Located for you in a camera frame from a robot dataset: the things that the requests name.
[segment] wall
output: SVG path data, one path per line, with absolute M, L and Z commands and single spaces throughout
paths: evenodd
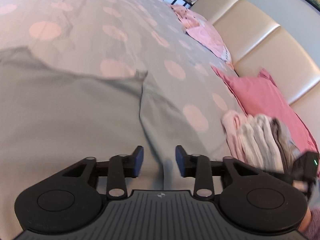
M 320 12 L 305 0 L 248 0 L 282 25 L 320 67 Z

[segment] headboard panel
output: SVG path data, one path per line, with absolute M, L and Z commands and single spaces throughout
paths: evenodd
M 300 44 L 246 0 L 199 0 L 191 9 L 217 29 L 239 76 L 256 76 L 262 68 L 270 72 L 320 143 L 320 69 Z

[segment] pink pillow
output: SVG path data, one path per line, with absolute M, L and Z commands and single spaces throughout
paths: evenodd
M 270 74 L 262 69 L 257 77 L 228 77 L 212 66 L 215 73 L 235 95 L 245 113 L 255 116 L 265 114 L 284 122 L 298 149 L 317 151 L 316 141 L 311 133 L 285 101 Z

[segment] bed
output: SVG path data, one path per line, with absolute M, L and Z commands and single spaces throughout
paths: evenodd
M 235 71 L 186 35 L 162 0 L 0 0 L 2 240 L 21 231 L 22 190 L 87 156 L 106 161 L 142 145 L 129 190 L 192 190 L 175 146 L 221 160 L 230 155 L 221 117 L 241 111 L 212 65 L 228 76 L 266 68 L 319 141 L 320 70 L 303 48 L 245 0 L 192 9 L 218 30 Z

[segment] gray ribbed plate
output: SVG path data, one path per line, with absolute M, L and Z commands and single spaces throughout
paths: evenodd
M 110 202 L 92 224 L 64 235 L 24 231 L 16 240 L 254 240 L 305 239 L 298 232 L 257 236 L 228 224 L 211 202 L 194 199 L 189 191 L 135 190 Z

